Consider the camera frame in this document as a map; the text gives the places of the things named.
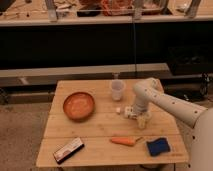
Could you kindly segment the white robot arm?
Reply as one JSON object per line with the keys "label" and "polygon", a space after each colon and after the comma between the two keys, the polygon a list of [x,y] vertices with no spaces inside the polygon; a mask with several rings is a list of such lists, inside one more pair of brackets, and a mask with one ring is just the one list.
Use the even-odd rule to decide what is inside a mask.
{"label": "white robot arm", "polygon": [[133,113],[138,116],[153,103],[194,129],[189,171],[213,171],[213,108],[206,108],[158,90],[158,81],[148,78],[133,86]]}

